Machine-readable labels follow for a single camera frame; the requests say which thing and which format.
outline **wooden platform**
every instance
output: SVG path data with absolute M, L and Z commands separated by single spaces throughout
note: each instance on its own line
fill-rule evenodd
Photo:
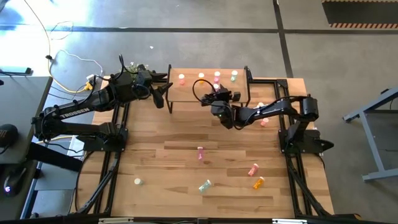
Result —
M 232 71 L 237 71 L 236 81 L 231 82 Z M 241 92 L 239 103 L 246 103 L 248 97 L 248 83 L 246 79 L 246 71 L 244 69 L 211 69 L 211 68 L 172 68 L 170 70 L 170 82 L 174 83 L 169 89 L 170 102 L 196 102 L 198 101 L 192 94 L 192 85 L 199 79 L 198 74 L 203 73 L 204 80 L 214 83 L 214 73 L 220 72 L 220 84 L 228 90 Z M 185 75 L 185 84 L 180 85 L 178 76 Z M 211 86 L 207 83 L 197 83 L 195 85 L 195 93 L 200 98 L 204 94 L 211 93 Z
M 291 95 L 306 95 L 303 79 L 288 79 Z M 251 85 L 251 106 L 274 101 L 271 85 Z M 94 124 L 111 120 L 112 111 L 95 113 Z M 129 217 L 293 217 L 284 156 L 279 152 L 279 120 L 266 128 L 259 121 L 242 131 L 226 129 L 199 103 L 174 103 L 156 109 L 152 100 L 131 103 L 127 122 L 129 139 L 119 167 L 112 216 Z M 197 147 L 205 147 L 204 161 Z M 80 176 L 78 201 L 82 206 L 98 185 L 104 153 L 95 152 Z M 248 177 L 251 166 L 259 170 Z M 322 162 L 303 155 L 307 184 L 314 196 L 333 213 Z M 259 190 L 253 184 L 263 176 Z M 141 178 L 144 185 L 135 185 Z M 213 186 L 198 190 L 206 179 Z M 108 195 L 105 190 L 103 207 Z

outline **table leg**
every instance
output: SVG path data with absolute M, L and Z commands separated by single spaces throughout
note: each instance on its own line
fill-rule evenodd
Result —
M 79 159 L 53 151 L 36 143 L 30 144 L 26 159 L 37 160 L 76 172 L 80 170 L 82 163 Z
M 168 109 L 169 109 L 169 113 L 170 113 L 170 114 L 173 113 L 173 102 L 169 102 L 169 101 L 166 99 L 166 103 L 167 103 L 167 107 L 168 107 Z
M 249 98 L 248 102 L 246 103 L 245 107 L 248 107 L 249 103 L 250 103 L 250 98 Z

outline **concrete floor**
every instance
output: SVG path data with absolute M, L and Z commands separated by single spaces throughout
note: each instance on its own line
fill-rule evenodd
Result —
M 88 27 L 277 28 L 271 0 L 29 2 L 47 26 L 74 21 L 76 26 Z M 321 0 L 279 0 L 279 5 L 286 29 L 331 29 Z M 37 21 L 23 1 L 10 0 L 0 13 L 0 24 Z M 376 171 L 376 165 L 360 122 L 346 124 L 341 117 L 398 85 L 398 35 L 288 34 L 286 39 L 294 77 L 304 78 L 308 92 L 318 99 L 320 118 L 315 124 L 323 139 L 335 143 L 324 156 L 335 212 L 396 223 L 398 178 L 362 181 L 361 175 Z M 53 40 L 52 48 L 53 55 L 66 49 L 95 59 L 107 74 L 119 70 L 122 53 L 126 63 L 148 64 L 158 72 L 165 72 L 170 63 L 207 68 L 248 65 L 255 77 L 286 77 L 278 34 L 74 32 Z M 47 74 L 48 49 L 42 30 L 24 26 L 0 31 L 0 49 L 2 63 L 32 67 L 34 75 Z M 78 88 L 87 75 L 99 72 L 95 64 L 61 52 L 57 58 L 52 72 L 69 88 Z M 54 89 L 51 93 L 69 97 Z M 49 96 L 47 106 L 66 102 Z M 91 120 L 88 114 L 74 122 Z M 391 165 L 398 167 L 398 154 L 392 152 L 390 157 L 397 157 Z M 44 216 L 68 212 L 71 190 L 39 194 L 34 212 Z

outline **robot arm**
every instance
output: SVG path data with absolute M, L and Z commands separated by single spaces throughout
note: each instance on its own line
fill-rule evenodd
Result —
M 229 100 L 238 101 L 240 93 L 231 94 L 228 89 L 221 85 L 216 93 L 211 93 L 202 97 L 202 106 L 211 106 L 211 113 L 217 116 L 221 124 L 231 129 L 243 129 L 252 124 L 257 119 L 268 118 L 277 115 L 288 115 L 297 121 L 308 124 L 318 118 L 317 100 L 308 96 L 282 97 L 269 105 L 258 108 L 240 107 L 230 105 Z M 300 112 L 293 108 L 292 103 L 300 103 Z
M 116 78 L 112 75 L 105 88 L 90 94 L 88 98 L 74 100 L 65 105 L 54 105 L 44 109 L 38 117 L 32 118 L 34 135 L 39 140 L 49 140 L 60 134 L 93 136 L 104 141 L 114 138 L 119 134 L 119 130 L 113 123 L 90 125 L 66 123 L 62 120 L 90 111 L 109 111 L 116 105 L 123 106 L 130 101 L 144 100 L 150 95 L 153 96 L 156 107 L 162 108 L 164 106 L 162 95 L 172 83 L 159 86 L 157 89 L 154 89 L 152 84 L 166 75 L 166 73 L 148 71 L 143 66 L 139 66 L 135 79 L 129 72 L 124 72 Z

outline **desk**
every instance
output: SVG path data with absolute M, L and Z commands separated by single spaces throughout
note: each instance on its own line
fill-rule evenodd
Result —
M 4 168 L 0 173 L 0 185 L 16 164 L 25 160 L 33 137 L 32 117 L 42 111 L 47 93 L 50 90 L 51 77 L 0 77 L 4 85 L 0 86 L 0 125 L 13 124 L 17 127 L 19 138 L 15 145 L 0 155 L 0 164 Z M 37 161 L 25 162 L 27 172 L 21 191 L 14 197 L 0 193 L 0 220 L 20 219 L 32 179 L 36 172 Z
M 291 95 L 306 95 L 301 78 L 287 79 Z M 250 84 L 251 104 L 275 100 L 274 87 Z M 112 111 L 95 113 L 94 124 L 108 122 Z M 259 121 L 242 131 L 224 128 L 210 108 L 199 103 L 177 103 L 174 112 L 157 110 L 151 99 L 130 104 L 129 138 L 116 182 L 111 216 L 127 217 L 293 217 L 285 157 L 280 153 L 279 119 Z M 197 147 L 205 147 L 204 161 L 197 160 Z M 104 153 L 87 160 L 79 180 L 80 207 L 98 185 Z M 328 184 L 318 157 L 302 155 L 307 185 L 325 210 L 333 213 Z M 248 171 L 254 163 L 254 177 Z M 263 176 L 259 190 L 253 184 Z M 144 185 L 135 185 L 141 178 Z M 213 186 L 199 193 L 206 179 Z M 298 194 L 303 210 L 302 194 Z M 103 197 L 102 207 L 107 197 Z

